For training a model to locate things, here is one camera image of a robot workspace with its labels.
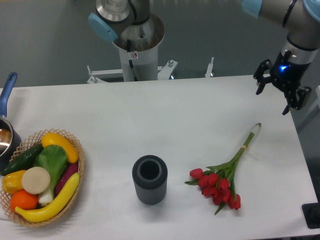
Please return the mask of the silver blue-capped robot arm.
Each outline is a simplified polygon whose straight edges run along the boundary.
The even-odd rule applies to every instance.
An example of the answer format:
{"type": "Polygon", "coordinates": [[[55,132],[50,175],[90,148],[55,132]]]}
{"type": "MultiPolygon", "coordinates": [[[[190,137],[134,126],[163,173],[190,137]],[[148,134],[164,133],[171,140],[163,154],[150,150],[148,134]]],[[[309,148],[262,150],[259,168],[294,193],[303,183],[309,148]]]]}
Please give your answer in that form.
{"type": "MultiPolygon", "coordinates": [[[[286,42],[275,62],[261,62],[254,73],[257,93],[266,84],[283,92],[283,113],[301,109],[311,88],[301,79],[320,47],[320,3],[317,0],[244,0],[242,9],[287,29],[286,42]]],[[[91,29],[119,51],[126,82],[159,80],[158,47],[165,29],[147,0],[98,0],[88,17],[91,29]]]]}

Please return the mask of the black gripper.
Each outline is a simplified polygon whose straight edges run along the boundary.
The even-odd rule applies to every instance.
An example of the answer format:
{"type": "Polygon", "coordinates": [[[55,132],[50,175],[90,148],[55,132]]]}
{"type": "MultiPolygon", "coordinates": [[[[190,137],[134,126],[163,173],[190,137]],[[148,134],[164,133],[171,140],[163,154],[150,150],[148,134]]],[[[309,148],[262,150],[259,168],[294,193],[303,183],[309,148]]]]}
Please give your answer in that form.
{"type": "Polygon", "coordinates": [[[279,53],[274,65],[269,59],[262,61],[257,67],[253,78],[256,80],[256,95],[263,92],[266,84],[272,83],[281,92],[284,92],[287,105],[282,114],[286,115],[290,110],[300,110],[303,108],[312,92],[308,86],[301,86],[301,79],[308,69],[310,63],[299,64],[291,60],[292,50],[279,53]],[[270,70],[270,77],[264,77],[265,71],[270,70]]]}

